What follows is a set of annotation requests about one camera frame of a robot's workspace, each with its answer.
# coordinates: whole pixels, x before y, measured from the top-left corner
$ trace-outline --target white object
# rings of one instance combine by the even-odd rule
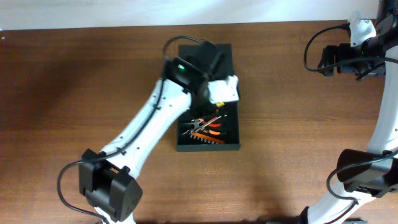
[[[351,30],[351,33],[360,34],[358,30]],[[363,40],[364,37],[357,36],[357,40]],[[386,52],[386,57],[398,59],[398,46],[393,47]],[[373,137],[368,144],[368,152],[382,154],[384,150],[396,151],[398,149],[398,65],[386,62],[386,84],[384,86],[383,99],[379,112],[379,119],[373,133]],[[332,190],[344,197],[355,197],[359,199],[359,205],[356,205],[346,215],[342,216],[333,224],[343,223],[351,214],[359,209],[365,203],[371,202],[375,198],[370,194],[362,192],[349,193],[344,190],[344,185],[336,181]],[[329,192],[323,198],[308,209],[308,224],[323,224],[338,218],[353,203],[352,200],[341,200],[332,196]]]
[[[365,40],[376,36],[376,29],[370,19],[361,19],[359,12],[354,12],[348,19],[351,30],[351,47],[362,44]]]
[[[237,91],[238,77],[228,76],[226,80],[209,82],[210,103],[227,103],[239,100]]]
[[[378,0],[0,0],[0,27],[59,29],[329,21],[353,10],[375,19]]]

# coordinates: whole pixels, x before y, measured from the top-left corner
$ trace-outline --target tool tray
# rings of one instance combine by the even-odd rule
[[[224,52],[224,59],[218,65],[218,69],[214,77],[224,75],[234,75],[233,61],[232,61],[232,47],[231,44],[218,44],[219,49]],[[197,50],[197,45],[180,45],[179,54],[181,57],[184,55],[194,55]],[[177,127],[177,151],[178,152],[198,152],[198,151],[237,151],[241,147],[239,138],[239,120],[238,120],[238,102],[225,103],[219,109],[219,115],[226,113],[227,117],[220,118],[214,124],[221,123],[218,128],[207,127],[208,129],[224,133],[222,136],[214,136],[206,134],[209,137],[219,139],[225,144],[212,144],[201,141],[200,139],[191,138],[190,134],[184,134],[185,131],[192,127],[186,125],[194,119],[198,119],[198,115],[193,115],[189,111],[182,114],[178,119]]]

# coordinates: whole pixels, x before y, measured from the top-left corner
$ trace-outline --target wire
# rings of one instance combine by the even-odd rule
[[[184,35],[180,35],[180,36],[173,37],[173,38],[169,39],[168,41],[166,41],[166,43],[163,45],[163,58],[164,58],[164,60],[166,60],[166,61],[170,60],[170,58],[166,55],[167,47],[168,47],[172,42],[174,42],[174,41],[176,41],[176,40],[178,40],[178,39],[192,40],[192,41],[194,41],[194,42],[200,44],[200,41],[199,41],[199,40],[196,40],[196,39],[193,38],[193,37],[184,36]]]
[[[334,223],[335,221],[337,221],[337,220],[339,220],[340,218],[342,218],[343,216],[345,216],[349,211],[351,211],[352,209],[354,209],[355,205],[359,205],[359,199],[358,199],[358,198],[355,198],[355,197],[343,197],[343,196],[340,196],[340,195],[336,194],[336,193],[331,189],[330,182],[331,182],[331,179],[332,179],[332,177],[333,177],[334,175],[336,175],[336,174],[338,174],[338,173],[340,173],[340,172],[343,172],[344,170],[351,169],[351,168],[354,168],[354,167],[365,166],[365,165],[373,164],[373,163],[375,163],[375,162],[382,162],[382,161],[385,161],[385,160],[388,160],[388,159],[392,159],[392,158],[394,158],[396,155],[398,155],[398,151],[393,152],[393,153],[391,153],[391,154],[389,154],[389,155],[387,155],[387,156],[382,156],[382,157],[379,157],[379,158],[377,158],[377,159],[373,159],[373,160],[371,160],[371,161],[358,162],[358,163],[350,164],[350,165],[344,166],[344,167],[342,167],[342,168],[335,169],[332,173],[330,173],[329,176],[328,176],[328,178],[327,178],[327,180],[326,180],[326,187],[327,187],[329,193],[330,193],[332,196],[334,196],[335,198],[338,198],[338,199],[342,199],[342,200],[352,200],[352,201],[353,201],[353,204],[352,204],[343,214],[341,214],[338,218],[336,218],[336,219],[334,219],[332,222],[328,222],[328,223],[326,223],[326,224]]]
[[[373,68],[369,68],[366,71],[364,71],[361,75],[359,75],[358,77],[356,77],[357,81],[361,81],[363,78],[365,78],[366,76],[368,76],[371,72],[375,71],[376,69],[380,68],[384,66],[384,63],[380,63],[379,65],[376,65]]]
[[[398,64],[398,60],[394,59],[394,58],[388,58],[388,57],[356,57],[356,58],[350,58],[350,59],[346,59],[346,60],[342,60],[338,63],[334,63],[332,65],[328,65],[322,68],[310,68],[308,66],[307,63],[307,53],[308,53],[308,49],[310,48],[311,43],[315,40],[315,38],[317,38],[320,34],[329,31],[329,30],[333,30],[333,29],[349,29],[349,23],[347,24],[342,24],[342,25],[338,25],[338,26],[333,26],[333,27],[329,27],[326,29],[321,30],[320,32],[317,32],[311,39],[310,41],[308,41],[307,46],[305,47],[305,51],[304,51],[304,67],[310,71],[310,72],[322,72],[331,68],[335,68],[335,67],[339,67],[342,65],[347,65],[347,64],[351,64],[351,63],[355,63],[355,62],[372,62],[372,61],[384,61],[384,62],[392,62],[392,63],[396,63]]]
[[[109,221],[106,219],[105,216],[100,215],[100,214],[97,214],[97,213],[94,213],[94,212],[90,212],[90,211],[87,211],[87,210],[84,210],[84,209],[81,209],[81,208],[78,208],[78,207],[75,207],[75,206],[71,205],[70,203],[68,203],[68,202],[65,200],[65,197],[63,196],[62,191],[61,191],[61,180],[62,180],[62,176],[63,176],[63,174],[64,174],[68,169],[70,169],[70,168],[72,168],[72,167],[74,167],[74,166],[83,164],[83,163],[85,163],[85,162],[94,162],[94,163],[95,163],[95,162],[100,162],[100,161],[109,159],[109,158],[111,158],[111,157],[113,157],[113,156],[117,156],[118,154],[124,152],[124,150],[138,138],[138,136],[141,134],[141,132],[144,130],[144,128],[147,126],[147,124],[148,124],[149,121],[152,119],[153,115],[155,114],[156,109],[157,109],[157,107],[158,107],[158,105],[159,105],[161,96],[162,96],[162,94],[163,94],[164,79],[162,78],[161,81],[162,81],[162,83],[161,83],[161,85],[160,85],[159,97],[158,97],[158,99],[157,99],[157,101],[156,101],[156,104],[154,105],[154,109],[151,111],[150,115],[147,117],[147,119],[144,121],[144,123],[142,124],[142,126],[139,128],[138,132],[137,132],[137,133],[136,133],[136,134],[135,134],[135,135],[122,147],[122,148],[117,148],[117,151],[116,151],[116,152],[110,153],[110,154],[107,155],[107,156],[103,156],[103,157],[100,157],[100,158],[98,158],[98,159],[91,159],[91,160],[83,160],[83,159],[81,159],[81,160],[79,160],[79,161],[69,163],[69,164],[66,165],[64,168],[62,168],[62,170],[60,171],[60,173],[59,173],[59,175],[58,175],[58,178],[57,178],[57,193],[58,193],[58,196],[59,196],[61,202],[62,202],[66,207],[68,207],[68,208],[70,208],[70,209],[72,209],[72,210],[74,210],[74,211],[76,211],[76,212],[80,212],[80,213],[83,213],[83,214],[87,214],[87,215],[92,215],[92,216],[95,216],[95,217],[99,217],[100,219],[102,219],[102,221],[105,222],[105,224],[109,224]]]

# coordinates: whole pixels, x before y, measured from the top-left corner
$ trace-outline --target white wall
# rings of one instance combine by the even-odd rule
[[[374,19],[378,0],[0,0],[0,28]]]

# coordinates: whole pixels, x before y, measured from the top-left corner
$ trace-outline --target white robotic arm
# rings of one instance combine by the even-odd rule
[[[358,17],[352,17],[349,20],[351,30],[350,48],[352,49],[352,52],[355,52],[354,54],[360,53],[361,55],[365,54],[365,56],[376,55],[382,57],[383,55],[380,54],[385,52],[386,58],[398,59],[398,46],[391,45],[392,40],[396,39],[393,36],[395,35],[395,31],[391,31],[392,29],[395,29],[395,27],[387,26],[386,22],[389,22],[391,18],[385,17],[385,15],[390,15],[391,17],[394,15],[388,13],[383,15],[383,12],[381,12],[381,10],[387,10],[388,7],[386,6],[390,3],[392,3],[392,1],[384,1],[381,2],[381,5],[379,6],[380,9],[377,20],[377,28],[380,33],[379,36],[376,36],[376,30],[371,21],[359,19]],[[388,32],[392,32],[393,35],[386,35]],[[346,49],[342,50],[343,47],[344,46],[342,45],[339,46],[340,51],[347,53],[347,51],[344,51]],[[352,66],[357,66],[354,69],[360,70],[363,65]],[[304,210],[301,217],[307,218],[302,218],[302,223],[343,223],[365,203],[371,202],[378,197],[382,197],[384,194],[397,188],[394,180],[391,181],[391,179],[389,179],[389,175],[396,175],[394,172],[397,172],[394,170],[393,165],[396,163],[396,160],[392,157],[397,157],[396,155],[398,150],[398,64],[396,64],[396,62],[392,63],[386,61],[385,66],[377,67],[377,69],[384,67],[386,83],[379,119],[372,139],[368,144],[368,152],[345,150],[339,158],[339,163],[346,163],[344,166],[347,166],[347,164],[355,162],[364,162],[366,160],[371,161],[372,159],[379,158],[377,155],[384,155],[386,151],[391,153],[390,158],[379,162],[379,167],[377,167],[377,165],[372,167],[371,164],[364,163],[364,165],[361,166],[365,167],[363,170],[359,172],[349,171],[339,176],[339,179],[331,187],[331,190],[341,197],[351,197],[356,200],[337,198],[330,192],[327,192],[318,203],[309,207],[308,210]],[[375,71],[369,70],[369,72],[383,73],[382,70],[377,71],[377,69],[375,69]]]
[[[142,196],[136,179],[159,139],[182,113],[239,100],[236,75],[209,81],[221,55],[215,45],[203,42],[197,55],[190,57],[192,63],[168,60],[162,79],[124,131],[99,154],[88,149],[82,155],[80,192],[103,223],[135,223],[132,211]]]

